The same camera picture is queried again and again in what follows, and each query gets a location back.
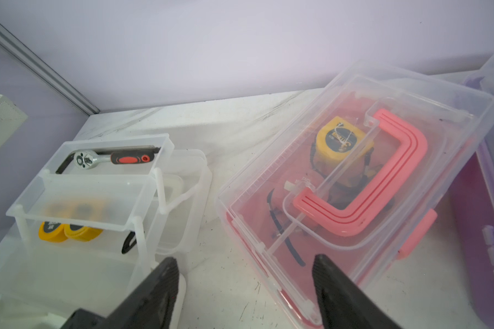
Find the white wall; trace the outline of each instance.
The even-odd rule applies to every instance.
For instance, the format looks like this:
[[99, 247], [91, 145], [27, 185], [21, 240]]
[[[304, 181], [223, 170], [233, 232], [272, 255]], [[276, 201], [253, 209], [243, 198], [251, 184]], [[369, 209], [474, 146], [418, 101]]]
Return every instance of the white wall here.
[[0, 240], [14, 219], [6, 210], [57, 148], [72, 140], [88, 117], [0, 49], [0, 94], [27, 120], [0, 148]]
[[494, 52], [494, 0], [0, 0], [100, 109], [321, 87], [359, 58], [423, 73]]

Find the plastic tray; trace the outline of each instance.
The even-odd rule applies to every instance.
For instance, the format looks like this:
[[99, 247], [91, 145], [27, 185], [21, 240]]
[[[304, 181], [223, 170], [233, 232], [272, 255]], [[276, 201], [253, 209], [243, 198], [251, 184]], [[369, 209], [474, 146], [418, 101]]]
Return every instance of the plastic tray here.
[[359, 62], [227, 182], [216, 207], [296, 327], [318, 327], [326, 254], [364, 287], [407, 256], [494, 124], [494, 97]]
[[[70, 142], [57, 151], [8, 211], [15, 215], [19, 229], [9, 237], [19, 244], [0, 270], [0, 293], [61, 316], [79, 307], [106, 316], [150, 273], [156, 249], [163, 254], [191, 249], [212, 177], [205, 155], [199, 150], [173, 150], [168, 135], [130, 140], [98, 145], [96, 141]], [[108, 163], [53, 174], [76, 149], [138, 145], [161, 145], [168, 157], [160, 153], [148, 164]], [[41, 215], [40, 209], [55, 202], [91, 203], [79, 194], [81, 188], [118, 216], [85, 221]], [[88, 242], [51, 243], [38, 237], [41, 221], [46, 220], [104, 231]], [[174, 220], [176, 225], [169, 224]], [[122, 254], [130, 231], [135, 232], [136, 246]]]

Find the clear plastic organizer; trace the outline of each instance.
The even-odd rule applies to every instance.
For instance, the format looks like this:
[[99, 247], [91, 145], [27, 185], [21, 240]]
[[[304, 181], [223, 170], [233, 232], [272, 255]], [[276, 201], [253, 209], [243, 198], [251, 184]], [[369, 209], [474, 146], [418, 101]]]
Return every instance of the clear plastic organizer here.
[[[82, 170], [61, 163], [78, 149], [152, 145], [149, 163], [100, 163]], [[212, 175], [203, 152], [174, 150], [167, 134], [118, 141], [64, 143], [13, 203], [18, 250], [0, 270], [0, 293], [69, 316], [82, 307], [108, 315], [156, 264], [155, 254], [188, 252], [196, 241]], [[93, 215], [51, 211], [88, 205]], [[86, 242], [39, 238], [42, 222], [103, 231]], [[135, 233], [135, 246], [129, 245]]]
[[358, 62], [220, 190], [227, 232], [296, 327], [319, 327], [311, 266], [360, 287], [409, 255], [494, 124], [494, 97]]

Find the pink latch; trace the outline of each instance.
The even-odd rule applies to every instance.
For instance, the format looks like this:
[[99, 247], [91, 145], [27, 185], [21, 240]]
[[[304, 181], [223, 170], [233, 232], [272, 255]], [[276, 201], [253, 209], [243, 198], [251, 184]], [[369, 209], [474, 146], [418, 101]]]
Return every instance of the pink latch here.
[[428, 229], [430, 228], [430, 226], [432, 226], [436, 218], [436, 211], [433, 209], [428, 210], [426, 215], [415, 227], [415, 230], [412, 232], [412, 234], [410, 234], [408, 240], [406, 240], [401, 249], [399, 249], [399, 253], [397, 254], [398, 260], [402, 260], [403, 258], [408, 257], [408, 255], [410, 255], [410, 253], [414, 251], [415, 247], [419, 244], [426, 232], [428, 232]]
[[361, 193], [343, 210], [305, 188], [293, 205], [331, 233], [340, 236], [359, 234], [399, 191], [428, 149], [421, 131], [386, 109], [378, 110], [379, 128], [400, 141], [395, 154], [385, 163]]

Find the wrench handle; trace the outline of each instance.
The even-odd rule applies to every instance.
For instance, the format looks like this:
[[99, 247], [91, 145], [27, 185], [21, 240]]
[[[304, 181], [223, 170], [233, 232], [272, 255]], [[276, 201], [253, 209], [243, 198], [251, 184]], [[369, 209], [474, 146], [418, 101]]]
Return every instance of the wrench handle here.
[[116, 151], [110, 155], [113, 164], [138, 164], [150, 162], [154, 159], [152, 149], [132, 149]]

